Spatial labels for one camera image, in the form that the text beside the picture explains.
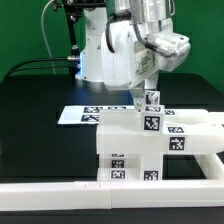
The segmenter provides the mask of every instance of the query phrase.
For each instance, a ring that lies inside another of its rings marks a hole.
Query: green background
[[[23,60],[48,57],[40,26],[41,13],[47,2],[7,0],[1,4],[0,80],[12,66]],[[192,44],[187,61],[175,72],[199,74],[224,93],[224,1],[175,0],[175,4],[174,30],[190,37]],[[80,25],[76,26],[76,32],[83,47],[83,20],[81,24],[81,28]],[[53,56],[69,55],[69,36],[63,9],[54,12],[50,7],[47,10],[45,29]],[[42,73],[52,74],[52,70]]]

